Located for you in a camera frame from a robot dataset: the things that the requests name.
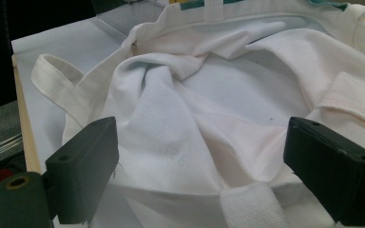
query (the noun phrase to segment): wooden board edge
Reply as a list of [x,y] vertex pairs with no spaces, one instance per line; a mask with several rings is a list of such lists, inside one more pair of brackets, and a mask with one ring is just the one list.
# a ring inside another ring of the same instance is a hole
[[20,127],[22,128],[23,147],[25,151],[26,167],[29,172],[41,174],[40,160],[35,147],[34,136],[32,134],[29,121],[28,108],[26,107],[25,96],[23,93],[22,83],[17,69],[16,58],[12,56],[14,82],[16,86],[17,104],[19,106]]

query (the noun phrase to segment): canvas bag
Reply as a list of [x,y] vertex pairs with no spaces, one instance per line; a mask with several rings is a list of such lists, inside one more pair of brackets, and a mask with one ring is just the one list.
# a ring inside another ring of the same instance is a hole
[[108,188],[143,227],[332,227],[282,152],[291,116],[365,148],[365,7],[224,3],[166,7],[87,75],[41,55],[31,80],[67,113],[63,143],[115,116]]

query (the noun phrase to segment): dark background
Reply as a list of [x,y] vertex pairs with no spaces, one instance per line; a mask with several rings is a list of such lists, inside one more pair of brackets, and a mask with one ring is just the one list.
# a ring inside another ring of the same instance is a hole
[[[124,3],[123,0],[100,1],[111,7]],[[91,0],[0,0],[0,106],[17,100],[11,40],[95,15]]]

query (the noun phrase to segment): white tote bag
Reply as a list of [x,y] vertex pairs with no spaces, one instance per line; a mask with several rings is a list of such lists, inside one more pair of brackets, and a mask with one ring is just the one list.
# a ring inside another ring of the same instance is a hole
[[31,80],[63,143],[115,116],[108,186],[143,227],[333,227],[282,153],[292,116],[365,148],[365,7],[315,2],[173,4],[87,75],[41,55]]

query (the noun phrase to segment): tote bag handle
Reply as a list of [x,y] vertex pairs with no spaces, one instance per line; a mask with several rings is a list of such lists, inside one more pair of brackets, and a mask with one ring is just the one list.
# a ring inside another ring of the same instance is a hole
[[84,74],[70,63],[55,56],[38,57],[31,80],[34,85],[81,127],[88,124],[91,108],[77,90]]

